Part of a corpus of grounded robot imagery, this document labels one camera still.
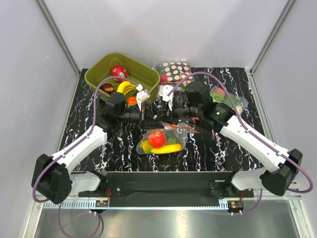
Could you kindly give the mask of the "clear orange-zip fruit bag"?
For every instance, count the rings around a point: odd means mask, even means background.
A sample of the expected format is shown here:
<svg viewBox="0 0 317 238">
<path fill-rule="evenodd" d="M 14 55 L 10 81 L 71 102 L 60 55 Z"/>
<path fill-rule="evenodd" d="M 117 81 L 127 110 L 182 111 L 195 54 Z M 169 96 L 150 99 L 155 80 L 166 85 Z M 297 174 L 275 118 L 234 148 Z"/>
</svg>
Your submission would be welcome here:
<svg viewBox="0 0 317 238">
<path fill-rule="evenodd" d="M 161 130 L 166 137 L 166 141 L 172 137 L 176 138 L 176 144 L 181 144 L 182 145 L 182 150 L 185 148 L 185 145 L 188 140 L 188 134 L 190 133 L 199 133 L 197 130 L 195 130 L 193 127 L 190 125 L 184 124 L 184 123 L 179 123 L 177 125 L 173 125 L 170 123 L 163 122 L 164 124 L 164 129 L 149 129 L 144 136 L 142 137 L 141 141 L 138 143 L 136 147 L 136 152 L 140 155 L 145 154 L 144 151 L 141 148 L 141 144 L 143 141 L 147 140 L 149 138 L 149 135 L 156 131 L 156 130 Z"/>
</svg>

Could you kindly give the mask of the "orange fake persimmon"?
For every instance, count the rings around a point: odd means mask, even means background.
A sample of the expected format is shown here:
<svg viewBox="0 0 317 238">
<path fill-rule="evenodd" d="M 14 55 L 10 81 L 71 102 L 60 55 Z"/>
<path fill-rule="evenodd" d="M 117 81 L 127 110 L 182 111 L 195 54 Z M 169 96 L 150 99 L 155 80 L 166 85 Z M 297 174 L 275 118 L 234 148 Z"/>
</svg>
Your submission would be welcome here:
<svg viewBox="0 0 317 238">
<path fill-rule="evenodd" d="M 136 103 L 137 103 L 136 96 L 132 96 L 132 97 L 128 98 L 127 103 L 128 103 L 129 105 L 136 104 Z"/>
</svg>

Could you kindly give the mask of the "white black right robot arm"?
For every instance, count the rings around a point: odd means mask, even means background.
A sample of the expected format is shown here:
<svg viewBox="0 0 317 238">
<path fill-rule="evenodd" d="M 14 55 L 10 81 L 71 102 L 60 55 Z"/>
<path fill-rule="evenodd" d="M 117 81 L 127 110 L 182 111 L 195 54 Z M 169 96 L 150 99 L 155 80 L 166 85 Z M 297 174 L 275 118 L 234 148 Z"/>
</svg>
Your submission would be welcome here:
<svg viewBox="0 0 317 238">
<path fill-rule="evenodd" d="M 236 142 L 262 163 L 260 169 L 233 172 L 225 184 L 229 196 L 237 196 L 246 189 L 266 189 L 277 196 L 283 196 L 290 190 L 289 186 L 300 170 L 303 157 L 299 150 L 283 148 L 248 125 L 241 118 L 226 88 L 222 90 L 230 105 L 214 101 L 203 82 L 191 82 L 185 89 L 188 104 L 179 109 L 172 105 L 175 89 L 164 86 L 162 96 L 177 117 L 198 117 L 211 125 L 215 132 Z"/>
</svg>

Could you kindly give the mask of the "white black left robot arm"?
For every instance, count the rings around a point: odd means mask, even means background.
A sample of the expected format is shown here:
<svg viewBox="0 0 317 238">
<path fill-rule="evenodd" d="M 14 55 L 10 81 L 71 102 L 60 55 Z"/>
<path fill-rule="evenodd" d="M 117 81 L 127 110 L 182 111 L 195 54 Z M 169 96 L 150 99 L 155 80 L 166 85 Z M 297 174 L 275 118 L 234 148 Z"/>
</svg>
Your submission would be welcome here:
<svg viewBox="0 0 317 238">
<path fill-rule="evenodd" d="M 122 122 L 139 123 L 145 126 L 150 116 L 146 101 L 147 89 L 137 93 L 137 107 L 127 107 L 122 93 L 112 93 L 99 113 L 94 113 L 93 124 L 78 139 L 51 156 L 42 154 L 36 160 L 31 186 L 33 199 L 39 202 L 36 193 L 54 204 L 62 203 L 69 195 L 91 191 L 95 196 L 106 193 L 105 177 L 97 172 L 73 174 L 75 167 L 96 148 L 104 145 L 118 131 Z"/>
</svg>

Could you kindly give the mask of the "green fake starfruit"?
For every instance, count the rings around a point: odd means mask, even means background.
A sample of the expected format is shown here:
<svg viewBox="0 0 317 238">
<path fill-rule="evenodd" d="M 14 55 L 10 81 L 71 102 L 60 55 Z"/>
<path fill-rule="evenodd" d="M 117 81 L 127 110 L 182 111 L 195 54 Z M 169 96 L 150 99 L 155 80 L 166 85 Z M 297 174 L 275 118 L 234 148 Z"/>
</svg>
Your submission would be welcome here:
<svg viewBox="0 0 317 238">
<path fill-rule="evenodd" d="M 167 145 L 176 144 L 176 141 L 177 141 L 176 138 L 170 137 L 170 138 L 167 140 Z"/>
</svg>

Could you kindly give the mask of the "yellow fake starfruit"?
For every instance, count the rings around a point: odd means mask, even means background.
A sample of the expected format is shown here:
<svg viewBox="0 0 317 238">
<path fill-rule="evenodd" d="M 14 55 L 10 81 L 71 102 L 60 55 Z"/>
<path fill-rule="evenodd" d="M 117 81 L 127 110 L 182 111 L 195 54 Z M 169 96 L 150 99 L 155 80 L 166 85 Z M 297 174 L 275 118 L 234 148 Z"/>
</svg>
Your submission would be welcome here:
<svg viewBox="0 0 317 238">
<path fill-rule="evenodd" d="M 141 144 L 141 148 L 144 151 L 145 154 L 149 154 L 151 150 L 153 149 L 152 145 L 150 144 L 149 140 L 145 140 Z"/>
</svg>

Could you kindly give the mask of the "clear orange-zip vegetable bag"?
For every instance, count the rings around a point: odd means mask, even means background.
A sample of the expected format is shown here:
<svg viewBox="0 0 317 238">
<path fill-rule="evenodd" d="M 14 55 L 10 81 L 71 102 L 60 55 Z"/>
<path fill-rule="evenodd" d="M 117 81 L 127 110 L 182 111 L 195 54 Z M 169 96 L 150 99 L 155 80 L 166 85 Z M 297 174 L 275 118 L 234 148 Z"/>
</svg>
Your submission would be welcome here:
<svg viewBox="0 0 317 238">
<path fill-rule="evenodd" d="M 217 86 L 214 86 L 210 90 L 210 96 L 212 97 L 214 102 L 224 103 L 233 109 L 231 101 L 229 100 L 229 98 L 231 98 L 231 100 L 233 101 L 233 103 L 236 106 L 236 109 L 237 109 L 237 112 L 239 113 L 239 115 L 241 115 L 241 113 L 248 107 L 248 101 L 245 98 L 235 96 L 231 93 L 229 93 L 230 97 L 228 97 L 226 95 L 225 91 L 222 88 L 217 87 Z"/>
</svg>

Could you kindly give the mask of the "yellow fake banana bunch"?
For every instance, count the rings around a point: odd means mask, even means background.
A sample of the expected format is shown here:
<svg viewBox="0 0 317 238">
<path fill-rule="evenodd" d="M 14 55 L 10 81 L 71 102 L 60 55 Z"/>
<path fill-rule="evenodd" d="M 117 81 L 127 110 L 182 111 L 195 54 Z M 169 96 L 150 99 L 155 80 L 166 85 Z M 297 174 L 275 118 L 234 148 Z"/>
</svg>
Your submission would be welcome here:
<svg viewBox="0 0 317 238">
<path fill-rule="evenodd" d="M 123 81 L 119 84 L 117 88 L 118 93 L 122 93 L 124 96 L 126 96 L 130 91 L 136 90 L 136 85 L 132 84 L 129 81 Z"/>
</svg>

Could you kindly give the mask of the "polka dot zip bag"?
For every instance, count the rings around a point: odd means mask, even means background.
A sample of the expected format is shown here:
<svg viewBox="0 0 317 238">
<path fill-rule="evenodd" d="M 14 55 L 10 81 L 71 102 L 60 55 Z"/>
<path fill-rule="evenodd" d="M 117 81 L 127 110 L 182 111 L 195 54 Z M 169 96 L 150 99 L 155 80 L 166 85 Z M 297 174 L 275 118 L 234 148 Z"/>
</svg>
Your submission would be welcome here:
<svg viewBox="0 0 317 238">
<path fill-rule="evenodd" d="M 157 62 L 154 63 L 153 69 L 160 75 L 160 85 L 175 86 L 192 73 L 190 65 L 185 60 Z"/>
</svg>

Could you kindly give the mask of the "dark red fake apple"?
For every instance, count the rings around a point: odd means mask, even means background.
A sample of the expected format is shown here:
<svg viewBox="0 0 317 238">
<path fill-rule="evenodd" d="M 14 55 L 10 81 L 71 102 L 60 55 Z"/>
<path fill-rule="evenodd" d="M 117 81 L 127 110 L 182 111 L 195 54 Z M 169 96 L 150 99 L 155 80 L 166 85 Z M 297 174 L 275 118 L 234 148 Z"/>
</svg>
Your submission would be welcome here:
<svg viewBox="0 0 317 238">
<path fill-rule="evenodd" d="M 110 84 L 110 83 L 105 83 L 105 84 L 103 84 L 103 85 L 100 87 L 100 89 L 101 89 L 102 91 L 104 91 L 105 93 L 107 93 L 107 94 L 112 94 L 112 93 L 114 92 L 114 87 L 113 87 L 113 85 Z"/>
</svg>

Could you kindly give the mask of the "red fake dragon fruit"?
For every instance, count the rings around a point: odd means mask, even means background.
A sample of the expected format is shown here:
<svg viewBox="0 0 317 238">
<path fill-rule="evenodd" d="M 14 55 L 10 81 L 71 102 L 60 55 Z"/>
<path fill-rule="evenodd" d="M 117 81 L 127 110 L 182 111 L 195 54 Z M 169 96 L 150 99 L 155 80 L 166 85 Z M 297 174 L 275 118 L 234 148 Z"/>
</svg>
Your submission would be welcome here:
<svg viewBox="0 0 317 238">
<path fill-rule="evenodd" d="M 120 77 L 120 78 L 116 78 L 115 79 L 118 83 L 121 83 L 121 82 L 124 81 L 124 79 L 122 79 L 122 78 L 128 78 L 129 77 L 129 72 L 123 66 L 119 66 L 119 65 L 113 66 L 111 68 L 110 72 L 111 72 L 112 76 L 119 76 Z"/>
</svg>

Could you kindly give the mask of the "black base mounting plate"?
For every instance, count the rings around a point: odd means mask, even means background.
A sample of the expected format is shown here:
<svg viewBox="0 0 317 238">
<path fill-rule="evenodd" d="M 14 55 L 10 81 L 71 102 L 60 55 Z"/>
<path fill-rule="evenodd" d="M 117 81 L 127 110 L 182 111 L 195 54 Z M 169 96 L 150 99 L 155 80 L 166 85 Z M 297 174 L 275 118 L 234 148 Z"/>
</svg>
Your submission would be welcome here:
<svg viewBox="0 0 317 238">
<path fill-rule="evenodd" d="M 95 191 L 85 188 L 81 197 L 113 197 L 130 194 L 194 194 L 214 198 L 252 198 L 251 190 L 229 185 L 231 172 L 107 172 Z"/>
</svg>

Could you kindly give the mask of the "olive green plastic bin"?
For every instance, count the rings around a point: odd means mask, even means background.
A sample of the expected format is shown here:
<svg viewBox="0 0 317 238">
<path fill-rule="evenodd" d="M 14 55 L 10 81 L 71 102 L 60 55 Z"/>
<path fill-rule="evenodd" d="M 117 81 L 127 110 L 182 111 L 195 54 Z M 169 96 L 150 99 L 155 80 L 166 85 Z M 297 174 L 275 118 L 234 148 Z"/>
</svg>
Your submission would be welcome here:
<svg viewBox="0 0 317 238">
<path fill-rule="evenodd" d="M 106 86 L 102 86 L 99 90 L 99 98 L 103 101 L 106 101 L 110 94 L 115 92 L 120 83 L 123 82 L 122 79 L 118 79 L 119 76 L 126 77 L 147 89 L 151 94 L 147 100 L 149 104 L 157 98 L 160 83 L 159 73 L 128 56 L 121 53 L 106 55 L 88 69 L 85 74 L 85 81 L 93 89 L 96 89 L 100 82 L 109 76 L 113 76 L 114 79 L 107 80 L 105 82 Z"/>
</svg>

